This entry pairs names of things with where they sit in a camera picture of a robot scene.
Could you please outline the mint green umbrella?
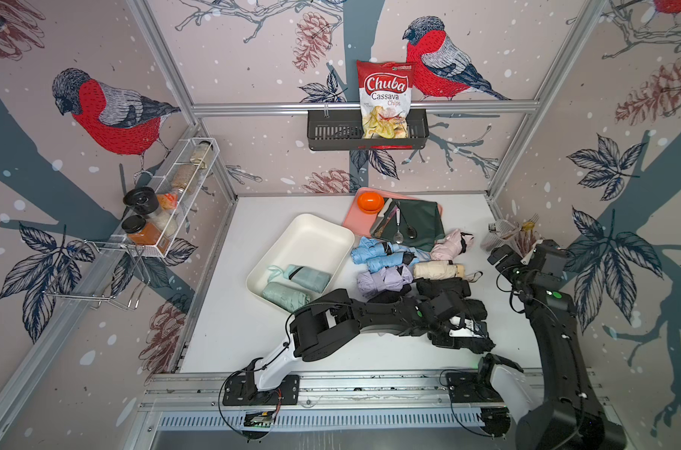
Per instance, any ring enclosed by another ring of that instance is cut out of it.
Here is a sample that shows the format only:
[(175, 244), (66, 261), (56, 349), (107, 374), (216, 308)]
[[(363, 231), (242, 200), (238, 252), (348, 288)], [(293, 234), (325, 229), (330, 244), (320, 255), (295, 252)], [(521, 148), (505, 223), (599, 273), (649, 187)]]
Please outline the mint green umbrella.
[(316, 294), (322, 294), (332, 279), (330, 274), (304, 265), (290, 264), (286, 268), (271, 265), (268, 271), (270, 272), (269, 282), (276, 277), (283, 277)]
[(308, 294), (277, 282), (269, 282), (263, 289), (261, 297), (290, 313), (311, 301)]

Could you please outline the cream plastic storage box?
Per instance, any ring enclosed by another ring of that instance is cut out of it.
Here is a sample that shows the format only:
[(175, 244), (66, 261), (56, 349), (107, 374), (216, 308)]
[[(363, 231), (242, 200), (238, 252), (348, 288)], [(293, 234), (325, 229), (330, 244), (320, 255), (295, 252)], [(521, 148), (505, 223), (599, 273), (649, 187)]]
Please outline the cream plastic storage box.
[[(290, 264), (295, 264), (330, 274), (332, 279), (322, 293), (325, 294), (334, 277), (345, 264), (354, 243), (355, 235), (350, 230), (314, 215), (301, 214), (292, 220), (288, 228), (251, 270), (246, 280), (246, 287), (257, 298), (274, 305), (261, 297), (263, 289), (269, 283), (269, 266), (277, 265), (286, 268)], [(311, 301), (322, 296), (283, 277), (277, 277), (271, 282), (284, 284), (304, 292), (310, 296)]]

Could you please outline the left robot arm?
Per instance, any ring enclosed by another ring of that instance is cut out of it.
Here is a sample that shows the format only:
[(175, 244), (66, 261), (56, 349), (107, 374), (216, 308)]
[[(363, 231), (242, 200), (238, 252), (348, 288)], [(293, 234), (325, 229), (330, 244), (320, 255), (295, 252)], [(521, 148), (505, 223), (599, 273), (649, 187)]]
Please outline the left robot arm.
[(268, 356), (252, 360), (241, 371), (251, 393), (274, 391), (298, 362), (316, 362), (332, 356), (362, 334), (397, 337), (426, 336), (444, 349), (491, 352), (485, 305), (455, 291), (435, 296), (398, 295), (391, 302), (361, 302), (338, 289), (300, 307), (284, 324), (284, 340)]

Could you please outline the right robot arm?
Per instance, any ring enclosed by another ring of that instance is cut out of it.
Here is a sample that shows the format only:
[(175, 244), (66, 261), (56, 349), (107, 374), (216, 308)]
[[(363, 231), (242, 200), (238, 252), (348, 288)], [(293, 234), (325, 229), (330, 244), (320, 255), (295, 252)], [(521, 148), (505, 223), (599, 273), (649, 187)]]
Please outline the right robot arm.
[(489, 263), (524, 305), (537, 340), (544, 392), (526, 384), (518, 364), (495, 354), (483, 357), (477, 380), (505, 403), (516, 424), (518, 449), (624, 449), (625, 431), (608, 420), (589, 379), (574, 301), (560, 291), (568, 258), (551, 239), (525, 257), (509, 245), (490, 253)]

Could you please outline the pink folded umbrella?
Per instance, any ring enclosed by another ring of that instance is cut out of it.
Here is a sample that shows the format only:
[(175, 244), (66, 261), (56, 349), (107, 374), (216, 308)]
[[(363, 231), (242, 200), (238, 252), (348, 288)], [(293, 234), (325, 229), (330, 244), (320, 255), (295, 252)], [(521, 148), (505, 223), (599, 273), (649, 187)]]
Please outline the pink folded umbrella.
[(434, 245), (430, 257), (434, 261), (452, 261), (466, 253), (473, 245), (475, 236), (462, 230), (454, 230)]

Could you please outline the light blue folded umbrella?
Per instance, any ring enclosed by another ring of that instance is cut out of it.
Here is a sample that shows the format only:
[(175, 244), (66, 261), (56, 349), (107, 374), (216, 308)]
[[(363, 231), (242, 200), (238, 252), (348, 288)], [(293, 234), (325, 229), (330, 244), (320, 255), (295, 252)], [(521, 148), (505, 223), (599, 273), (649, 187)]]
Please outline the light blue folded umbrella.
[(364, 264), (367, 260), (372, 258), (406, 251), (409, 251), (409, 249), (403, 245), (362, 236), (358, 246), (351, 251), (351, 258), (355, 264)]

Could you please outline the metal spoon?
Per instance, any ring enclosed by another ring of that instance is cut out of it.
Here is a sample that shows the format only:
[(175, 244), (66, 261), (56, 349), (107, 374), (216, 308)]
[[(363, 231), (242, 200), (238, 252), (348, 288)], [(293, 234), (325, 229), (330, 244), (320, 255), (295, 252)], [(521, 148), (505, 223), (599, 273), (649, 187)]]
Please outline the metal spoon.
[(403, 236), (403, 232), (401, 230), (400, 220), (401, 220), (401, 212), (397, 208), (396, 209), (396, 232), (394, 233), (393, 240), (398, 245), (402, 244), (403, 241), (404, 241), (404, 236)]

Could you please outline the dark green cloth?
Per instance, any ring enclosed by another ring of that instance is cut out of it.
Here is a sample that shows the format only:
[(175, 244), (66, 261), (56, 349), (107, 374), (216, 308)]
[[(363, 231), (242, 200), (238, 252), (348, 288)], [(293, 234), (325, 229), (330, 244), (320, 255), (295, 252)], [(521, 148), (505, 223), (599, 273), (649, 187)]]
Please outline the dark green cloth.
[(371, 237), (395, 243), (396, 209), (401, 212), (402, 245), (431, 251), (437, 241), (445, 237), (441, 207), (437, 202), (391, 199), (381, 222), (371, 229)]

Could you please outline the orange plastic bowl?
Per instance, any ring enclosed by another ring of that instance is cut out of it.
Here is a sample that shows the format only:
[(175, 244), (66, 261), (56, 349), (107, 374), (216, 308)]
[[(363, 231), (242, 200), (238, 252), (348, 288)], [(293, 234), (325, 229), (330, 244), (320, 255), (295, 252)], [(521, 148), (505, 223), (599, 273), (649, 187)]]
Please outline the orange plastic bowl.
[(385, 198), (375, 191), (364, 191), (357, 196), (356, 205), (361, 212), (377, 215), (385, 206)]

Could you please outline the Chuba cassava chips bag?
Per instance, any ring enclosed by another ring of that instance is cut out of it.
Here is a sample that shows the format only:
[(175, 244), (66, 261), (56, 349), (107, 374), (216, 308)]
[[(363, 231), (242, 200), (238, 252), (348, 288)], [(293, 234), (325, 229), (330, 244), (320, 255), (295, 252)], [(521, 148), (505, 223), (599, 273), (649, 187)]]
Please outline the Chuba cassava chips bag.
[(413, 63), (357, 61), (364, 139), (406, 139), (411, 110)]

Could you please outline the amber jar black lid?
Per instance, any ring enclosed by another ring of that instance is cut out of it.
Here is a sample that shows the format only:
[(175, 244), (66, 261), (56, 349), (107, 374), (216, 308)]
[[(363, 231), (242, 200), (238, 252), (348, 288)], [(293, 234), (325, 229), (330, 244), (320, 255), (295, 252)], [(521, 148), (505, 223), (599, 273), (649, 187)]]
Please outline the amber jar black lid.
[(126, 236), (138, 246), (154, 246), (162, 238), (160, 230), (139, 215), (124, 219), (121, 228)]

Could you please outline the black lid spice jar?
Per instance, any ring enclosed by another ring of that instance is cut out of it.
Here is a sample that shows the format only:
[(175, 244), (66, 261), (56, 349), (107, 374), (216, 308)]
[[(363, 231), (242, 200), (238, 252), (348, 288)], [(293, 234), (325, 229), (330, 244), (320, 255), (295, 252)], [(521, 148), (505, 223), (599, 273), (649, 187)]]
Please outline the black lid spice jar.
[(136, 187), (128, 191), (123, 198), (123, 203), (141, 216), (150, 216), (159, 208), (156, 191), (150, 187)]

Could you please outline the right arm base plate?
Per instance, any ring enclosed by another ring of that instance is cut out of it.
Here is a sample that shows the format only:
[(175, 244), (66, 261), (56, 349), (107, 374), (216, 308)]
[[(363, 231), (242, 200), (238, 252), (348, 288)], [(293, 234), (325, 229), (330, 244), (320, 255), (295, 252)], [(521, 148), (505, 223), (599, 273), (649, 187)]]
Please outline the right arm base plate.
[(503, 399), (489, 382), (481, 381), (473, 371), (447, 371), (441, 380), (452, 403), (502, 403)]

